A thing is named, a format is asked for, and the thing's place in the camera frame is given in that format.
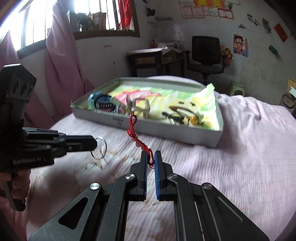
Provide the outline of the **person's left hand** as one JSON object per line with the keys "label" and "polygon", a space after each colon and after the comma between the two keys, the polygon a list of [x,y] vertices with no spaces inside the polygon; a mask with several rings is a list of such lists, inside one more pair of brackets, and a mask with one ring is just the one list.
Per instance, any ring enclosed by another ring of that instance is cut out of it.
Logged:
{"label": "person's left hand", "polygon": [[1,173],[1,191],[4,190],[4,182],[12,181],[11,195],[14,199],[25,199],[30,189],[31,170],[22,170],[18,172],[17,177],[12,178],[10,173]]}

